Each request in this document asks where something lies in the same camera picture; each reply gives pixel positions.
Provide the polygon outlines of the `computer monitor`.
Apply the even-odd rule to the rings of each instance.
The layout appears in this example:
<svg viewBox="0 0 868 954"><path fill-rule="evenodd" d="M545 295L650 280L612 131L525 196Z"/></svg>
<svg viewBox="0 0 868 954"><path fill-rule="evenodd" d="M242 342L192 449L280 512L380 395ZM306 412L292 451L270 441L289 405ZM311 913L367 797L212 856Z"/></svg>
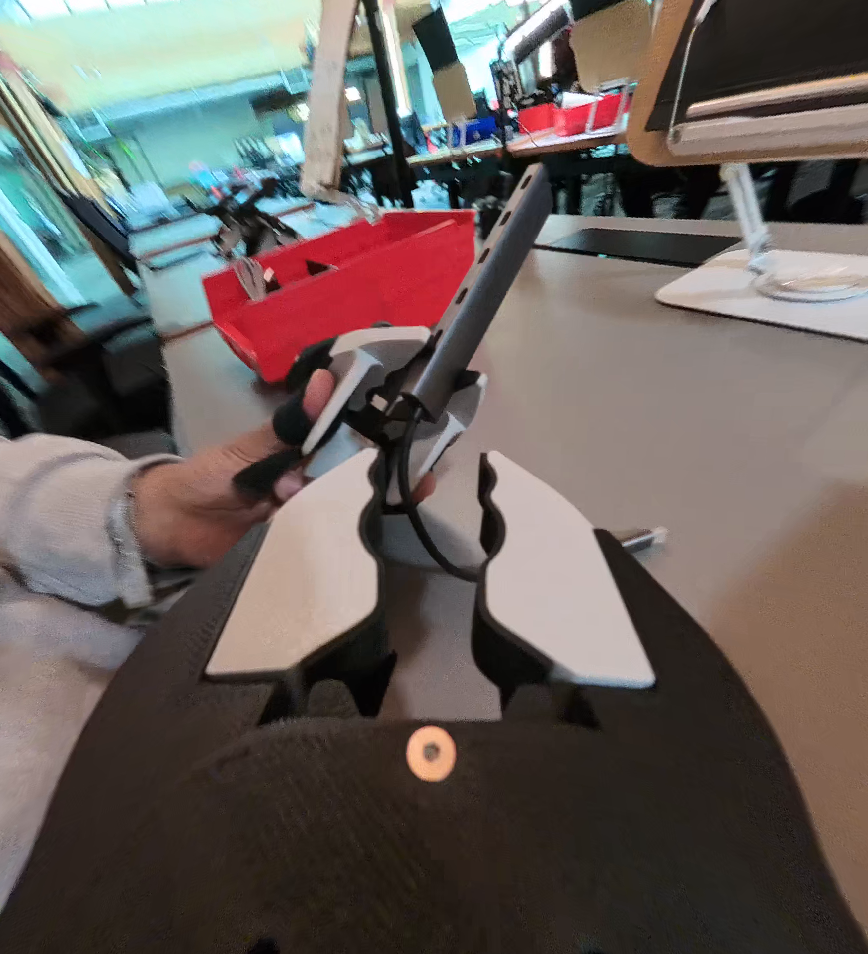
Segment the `computer monitor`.
<svg viewBox="0 0 868 954"><path fill-rule="evenodd" d="M628 145L655 167L868 159L868 1L667 1Z"/></svg>

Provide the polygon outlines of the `white monitor stand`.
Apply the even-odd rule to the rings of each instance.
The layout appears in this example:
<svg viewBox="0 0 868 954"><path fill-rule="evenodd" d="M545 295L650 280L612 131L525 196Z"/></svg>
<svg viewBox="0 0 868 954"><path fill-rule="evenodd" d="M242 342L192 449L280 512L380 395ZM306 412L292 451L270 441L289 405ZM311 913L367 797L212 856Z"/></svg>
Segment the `white monitor stand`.
<svg viewBox="0 0 868 954"><path fill-rule="evenodd" d="M721 167L743 248L714 256L656 292L659 304L868 343L868 255L779 249L748 165Z"/></svg>

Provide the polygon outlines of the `person's left forearm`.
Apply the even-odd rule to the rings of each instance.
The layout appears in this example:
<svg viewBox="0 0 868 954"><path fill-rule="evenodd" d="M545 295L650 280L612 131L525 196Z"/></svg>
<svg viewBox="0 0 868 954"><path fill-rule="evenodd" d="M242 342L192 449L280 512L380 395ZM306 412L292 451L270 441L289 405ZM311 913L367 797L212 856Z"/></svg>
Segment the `person's left forearm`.
<svg viewBox="0 0 868 954"><path fill-rule="evenodd" d="M179 463L70 437L0 435L0 601L48 597L130 613L157 603L165 569L143 554L132 486Z"/></svg>

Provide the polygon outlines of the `red plastic bin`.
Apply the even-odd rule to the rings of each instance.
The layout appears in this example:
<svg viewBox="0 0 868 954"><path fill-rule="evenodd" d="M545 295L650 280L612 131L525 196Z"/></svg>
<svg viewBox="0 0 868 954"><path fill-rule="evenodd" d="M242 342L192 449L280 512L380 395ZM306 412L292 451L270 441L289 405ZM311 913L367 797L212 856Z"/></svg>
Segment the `red plastic bin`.
<svg viewBox="0 0 868 954"><path fill-rule="evenodd" d="M207 275L213 325L268 384L306 347L377 322L432 327L475 259L472 210L390 211Z"/></svg>

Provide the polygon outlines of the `black pole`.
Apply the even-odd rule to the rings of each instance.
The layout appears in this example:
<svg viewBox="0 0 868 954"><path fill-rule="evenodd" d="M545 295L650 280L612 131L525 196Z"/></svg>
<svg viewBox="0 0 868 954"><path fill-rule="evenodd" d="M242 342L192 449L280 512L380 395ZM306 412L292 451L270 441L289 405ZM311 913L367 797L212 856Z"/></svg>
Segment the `black pole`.
<svg viewBox="0 0 868 954"><path fill-rule="evenodd" d="M392 183L395 193L404 209L414 208L411 168L404 152L404 140L395 97L395 84L391 54L388 52L384 21L378 1L362 1L376 71L380 85L380 97L383 113L388 124L388 139L391 148Z"/></svg>

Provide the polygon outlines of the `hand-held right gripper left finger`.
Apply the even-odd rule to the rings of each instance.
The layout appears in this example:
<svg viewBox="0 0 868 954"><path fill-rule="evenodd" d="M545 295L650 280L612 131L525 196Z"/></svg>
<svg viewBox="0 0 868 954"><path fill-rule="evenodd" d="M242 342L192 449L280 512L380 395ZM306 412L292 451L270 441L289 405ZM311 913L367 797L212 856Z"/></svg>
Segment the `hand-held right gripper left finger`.
<svg viewBox="0 0 868 954"><path fill-rule="evenodd" d="M270 684L283 707L342 683L377 716L395 664L385 625L384 469L362 449L278 509L205 668L213 682Z"/></svg>

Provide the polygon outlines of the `grey desk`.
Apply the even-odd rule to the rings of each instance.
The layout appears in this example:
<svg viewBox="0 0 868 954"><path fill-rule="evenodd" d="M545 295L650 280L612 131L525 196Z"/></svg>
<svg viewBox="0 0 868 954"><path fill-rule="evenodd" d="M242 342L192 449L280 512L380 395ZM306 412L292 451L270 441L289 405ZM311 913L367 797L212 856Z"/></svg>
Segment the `grey desk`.
<svg viewBox="0 0 868 954"><path fill-rule="evenodd" d="M743 675L868 936L868 344L658 304L681 270L531 253L425 519L475 564L495 449L645 561Z"/></svg>

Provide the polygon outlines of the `grey usb hub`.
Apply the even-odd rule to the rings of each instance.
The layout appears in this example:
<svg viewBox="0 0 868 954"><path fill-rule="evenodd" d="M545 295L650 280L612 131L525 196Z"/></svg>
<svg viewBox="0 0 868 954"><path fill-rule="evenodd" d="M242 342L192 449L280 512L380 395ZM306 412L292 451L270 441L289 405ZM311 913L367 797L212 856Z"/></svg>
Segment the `grey usb hub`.
<svg viewBox="0 0 868 954"><path fill-rule="evenodd" d="M416 433L424 423L439 423L451 399L470 388L466 382L468 365L551 209L547 169L542 162L529 165L439 322L431 357L399 395L409 410L395 456L395 485L401 508L428 555L446 573L465 582L475 582L477 570L452 563L439 550L419 513L415 490L422 477L411 477L411 457L418 443Z"/></svg>

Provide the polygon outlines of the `person's grey hoodie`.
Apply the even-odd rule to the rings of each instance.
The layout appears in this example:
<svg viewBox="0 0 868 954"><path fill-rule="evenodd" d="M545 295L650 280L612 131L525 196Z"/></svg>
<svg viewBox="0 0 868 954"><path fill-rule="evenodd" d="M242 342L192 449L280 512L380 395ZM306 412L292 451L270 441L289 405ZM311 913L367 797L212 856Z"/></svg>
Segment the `person's grey hoodie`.
<svg viewBox="0 0 868 954"><path fill-rule="evenodd" d="M139 638L0 568L0 912L85 722Z"/></svg>

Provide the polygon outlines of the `black desk mat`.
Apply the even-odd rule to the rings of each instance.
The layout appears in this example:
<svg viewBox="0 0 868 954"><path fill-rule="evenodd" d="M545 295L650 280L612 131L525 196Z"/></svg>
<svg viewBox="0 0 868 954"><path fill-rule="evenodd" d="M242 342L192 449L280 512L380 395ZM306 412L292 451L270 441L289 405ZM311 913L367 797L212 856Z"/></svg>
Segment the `black desk mat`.
<svg viewBox="0 0 868 954"><path fill-rule="evenodd" d="M695 268L738 245L730 236L585 228L537 250L577 256L605 257L668 267Z"/></svg>

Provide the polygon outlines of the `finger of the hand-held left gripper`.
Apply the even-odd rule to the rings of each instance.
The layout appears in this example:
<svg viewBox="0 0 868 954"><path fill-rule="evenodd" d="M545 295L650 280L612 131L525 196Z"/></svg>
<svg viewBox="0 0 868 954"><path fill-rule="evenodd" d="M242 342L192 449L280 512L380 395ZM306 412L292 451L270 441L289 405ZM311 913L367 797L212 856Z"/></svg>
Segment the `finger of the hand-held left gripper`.
<svg viewBox="0 0 868 954"><path fill-rule="evenodd" d="M410 484L419 484L473 423L489 379L485 373L468 371L463 381L465 386L455 391L436 422L416 426L410 450Z"/></svg>
<svg viewBox="0 0 868 954"><path fill-rule="evenodd" d="M372 327L340 336L330 352L334 389L328 411L337 418L345 410L363 408L368 392L409 364L430 338L424 326Z"/></svg>

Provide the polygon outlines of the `black office chair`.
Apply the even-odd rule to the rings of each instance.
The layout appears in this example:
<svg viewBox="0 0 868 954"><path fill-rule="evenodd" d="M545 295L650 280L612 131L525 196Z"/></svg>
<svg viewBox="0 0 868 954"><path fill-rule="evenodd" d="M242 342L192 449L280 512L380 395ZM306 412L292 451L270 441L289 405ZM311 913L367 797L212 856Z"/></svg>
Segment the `black office chair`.
<svg viewBox="0 0 868 954"><path fill-rule="evenodd" d="M41 390L0 359L0 425L11 438L44 432L97 442L138 459L174 454L170 387L161 340L150 315L85 330L77 317L99 305L63 306L26 318L37 344L27 361L49 374Z"/></svg>

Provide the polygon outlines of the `person's left hand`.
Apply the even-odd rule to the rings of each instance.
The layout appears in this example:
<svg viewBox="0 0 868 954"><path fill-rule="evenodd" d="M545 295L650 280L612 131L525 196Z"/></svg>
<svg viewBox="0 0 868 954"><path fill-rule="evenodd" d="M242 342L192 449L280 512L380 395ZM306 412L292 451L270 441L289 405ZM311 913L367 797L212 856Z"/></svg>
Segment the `person's left hand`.
<svg viewBox="0 0 868 954"><path fill-rule="evenodd" d="M298 463L264 495L236 488L237 473L287 449L266 423L187 459L138 473L131 483L131 525L141 555L169 569L215 565L309 482Z"/></svg>

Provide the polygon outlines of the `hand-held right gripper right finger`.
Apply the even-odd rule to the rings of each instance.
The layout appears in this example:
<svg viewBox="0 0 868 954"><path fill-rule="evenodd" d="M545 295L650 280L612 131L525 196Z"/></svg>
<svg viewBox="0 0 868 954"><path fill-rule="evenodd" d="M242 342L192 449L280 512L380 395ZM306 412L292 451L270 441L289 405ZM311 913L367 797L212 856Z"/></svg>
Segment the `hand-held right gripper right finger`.
<svg viewBox="0 0 868 954"><path fill-rule="evenodd" d="M597 531L553 487L491 450L479 461L485 553L473 658L502 707L523 686L656 683Z"/></svg>

